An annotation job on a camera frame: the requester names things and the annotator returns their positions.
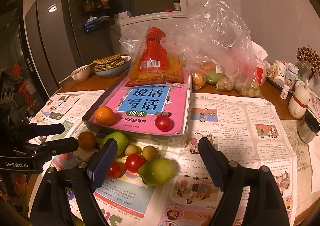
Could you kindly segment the green apple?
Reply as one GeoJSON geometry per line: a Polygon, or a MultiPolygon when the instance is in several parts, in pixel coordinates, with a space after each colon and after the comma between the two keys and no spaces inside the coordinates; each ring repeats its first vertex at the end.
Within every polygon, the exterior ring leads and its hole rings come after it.
{"type": "Polygon", "coordinates": [[[112,132],[111,134],[105,136],[100,141],[100,148],[102,148],[110,138],[113,138],[117,142],[118,151],[117,151],[116,157],[118,157],[124,152],[127,146],[127,142],[128,142],[127,136],[122,132],[112,132]]]}
{"type": "Polygon", "coordinates": [[[146,185],[157,186],[171,180],[175,167],[167,158],[157,158],[147,161],[138,170],[139,177],[146,185]]]}

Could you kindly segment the small orange tangerine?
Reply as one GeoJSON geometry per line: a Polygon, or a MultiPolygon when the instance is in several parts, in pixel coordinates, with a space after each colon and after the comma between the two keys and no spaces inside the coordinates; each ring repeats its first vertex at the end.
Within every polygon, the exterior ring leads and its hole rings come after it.
{"type": "Polygon", "coordinates": [[[94,119],[98,124],[111,126],[116,121],[116,116],[111,108],[108,106],[101,106],[94,114],[94,119]]]}

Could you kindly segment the steel cup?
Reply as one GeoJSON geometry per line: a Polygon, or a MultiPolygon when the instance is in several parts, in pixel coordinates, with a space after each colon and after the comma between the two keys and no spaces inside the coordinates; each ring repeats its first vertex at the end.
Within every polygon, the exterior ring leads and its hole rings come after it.
{"type": "Polygon", "coordinates": [[[310,112],[307,112],[298,126],[298,135],[300,139],[308,144],[318,135],[318,133],[319,122],[310,112]]]}

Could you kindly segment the small white bowl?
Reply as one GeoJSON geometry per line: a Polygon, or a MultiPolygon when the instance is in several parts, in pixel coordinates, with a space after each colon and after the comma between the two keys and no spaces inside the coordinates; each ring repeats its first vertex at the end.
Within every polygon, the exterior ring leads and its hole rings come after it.
{"type": "Polygon", "coordinates": [[[89,74],[90,74],[90,66],[84,65],[74,70],[71,73],[71,78],[77,82],[82,82],[89,77],[89,74]]]}

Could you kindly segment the red cherry tomato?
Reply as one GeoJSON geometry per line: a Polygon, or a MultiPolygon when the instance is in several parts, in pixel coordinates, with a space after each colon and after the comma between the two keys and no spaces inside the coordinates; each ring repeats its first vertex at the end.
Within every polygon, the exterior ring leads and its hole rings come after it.
{"type": "Polygon", "coordinates": [[[166,115],[159,115],[155,119],[155,126],[160,131],[168,131],[171,128],[171,120],[166,115]]]}

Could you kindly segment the newspaper on table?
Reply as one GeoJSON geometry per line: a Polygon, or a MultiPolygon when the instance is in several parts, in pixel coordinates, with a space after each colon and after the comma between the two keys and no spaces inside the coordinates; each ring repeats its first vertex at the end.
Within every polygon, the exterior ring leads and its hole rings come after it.
{"type": "Polygon", "coordinates": [[[297,157],[275,106],[261,98],[189,93],[170,86],[122,88],[107,101],[116,115],[106,133],[120,131],[130,144],[152,145],[171,160],[174,177],[159,186],[145,185],[129,171],[106,179],[95,198],[110,225],[201,225],[212,216],[222,191],[210,178],[199,153],[206,137],[230,161],[270,168],[282,195],[290,225],[297,206],[297,157]],[[168,131],[155,119],[166,115],[168,131]]]}

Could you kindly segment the large clear plastic bag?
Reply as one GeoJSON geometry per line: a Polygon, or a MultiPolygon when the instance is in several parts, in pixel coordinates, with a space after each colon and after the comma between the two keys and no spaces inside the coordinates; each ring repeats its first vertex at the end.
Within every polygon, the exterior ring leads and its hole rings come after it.
{"type": "Polygon", "coordinates": [[[152,22],[127,29],[119,41],[131,54],[132,64],[150,27],[166,33],[161,46],[178,54],[194,89],[212,84],[216,91],[236,90],[244,97],[260,97],[257,56],[249,29],[225,2],[208,0],[192,5],[187,19],[173,28],[152,22]]]}

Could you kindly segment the small yellow longan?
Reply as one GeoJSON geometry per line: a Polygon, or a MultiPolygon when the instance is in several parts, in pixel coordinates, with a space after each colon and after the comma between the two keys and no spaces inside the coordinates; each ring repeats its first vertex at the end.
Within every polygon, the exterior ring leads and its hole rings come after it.
{"type": "Polygon", "coordinates": [[[142,156],[147,161],[155,160],[156,158],[158,158],[158,150],[155,147],[153,147],[152,145],[148,145],[143,148],[142,156]]]}
{"type": "Polygon", "coordinates": [[[139,148],[136,145],[130,144],[125,149],[125,155],[129,156],[131,154],[138,154],[139,148]]]}

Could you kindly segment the red orange snack bag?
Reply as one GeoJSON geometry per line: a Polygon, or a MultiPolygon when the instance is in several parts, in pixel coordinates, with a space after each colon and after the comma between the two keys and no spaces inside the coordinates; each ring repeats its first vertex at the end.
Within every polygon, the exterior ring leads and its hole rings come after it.
{"type": "Polygon", "coordinates": [[[130,67],[126,86],[184,83],[181,61],[177,53],[161,46],[166,33],[158,27],[150,27],[139,53],[130,67]]]}

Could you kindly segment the blue bowl of pancakes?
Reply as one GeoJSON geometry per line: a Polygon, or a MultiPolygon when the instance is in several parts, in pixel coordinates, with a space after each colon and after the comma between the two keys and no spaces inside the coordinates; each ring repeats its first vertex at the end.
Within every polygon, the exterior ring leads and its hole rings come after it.
{"type": "Polygon", "coordinates": [[[102,78],[114,78],[122,75],[131,65],[131,56],[122,53],[94,60],[96,75],[102,78]]]}

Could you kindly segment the white medicine bottle large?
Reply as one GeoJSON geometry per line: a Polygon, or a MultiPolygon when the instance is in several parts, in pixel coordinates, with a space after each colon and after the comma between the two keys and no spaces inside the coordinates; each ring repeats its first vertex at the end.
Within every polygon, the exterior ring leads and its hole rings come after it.
{"type": "Polygon", "coordinates": [[[292,63],[288,64],[288,68],[286,70],[286,75],[285,75],[285,84],[289,87],[290,90],[293,89],[296,83],[298,71],[299,71],[299,68],[297,66],[295,66],[292,63]]]}

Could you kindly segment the red white carton box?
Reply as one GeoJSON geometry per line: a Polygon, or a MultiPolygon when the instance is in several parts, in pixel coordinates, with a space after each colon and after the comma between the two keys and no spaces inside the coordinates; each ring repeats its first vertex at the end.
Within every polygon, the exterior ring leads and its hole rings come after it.
{"type": "Polygon", "coordinates": [[[257,79],[260,86],[262,86],[267,78],[267,71],[270,64],[268,61],[261,61],[257,59],[257,79]]]}

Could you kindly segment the brown round fruit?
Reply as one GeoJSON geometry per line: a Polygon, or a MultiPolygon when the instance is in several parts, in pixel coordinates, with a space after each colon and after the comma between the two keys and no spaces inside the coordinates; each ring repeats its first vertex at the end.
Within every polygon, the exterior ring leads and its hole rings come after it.
{"type": "Polygon", "coordinates": [[[84,151],[93,151],[96,143],[95,136],[89,131],[81,132],[78,136],[79,148],[84,151]]]}

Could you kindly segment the dried flower bouquet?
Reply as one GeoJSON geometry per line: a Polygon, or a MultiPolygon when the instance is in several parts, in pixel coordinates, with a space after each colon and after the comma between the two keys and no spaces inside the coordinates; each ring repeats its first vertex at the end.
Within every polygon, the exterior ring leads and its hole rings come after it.
{"type": "Polygon", "coordinates": [[[313,76],[319,79],[319,54],[312,47],[301,47],[297,49],[296,58],[306,67],[313,76]]]}

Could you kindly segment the wooden chopsticks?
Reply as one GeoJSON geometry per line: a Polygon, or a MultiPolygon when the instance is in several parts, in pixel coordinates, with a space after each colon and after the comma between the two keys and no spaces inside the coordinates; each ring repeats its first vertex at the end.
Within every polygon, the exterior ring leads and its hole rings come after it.
{"type": "Polygon", "coordinates": [[[90,68],[93,64],[94,64],[94,62],[77,68],[76,70],[72,71],[69,76],[67,76],[63,80],[59,81],[59,84],[62,84],[63,82],[65,82],[69,78],[72,78],[76,82],[83,82],[84,80],[89,78],[90,68]]]}

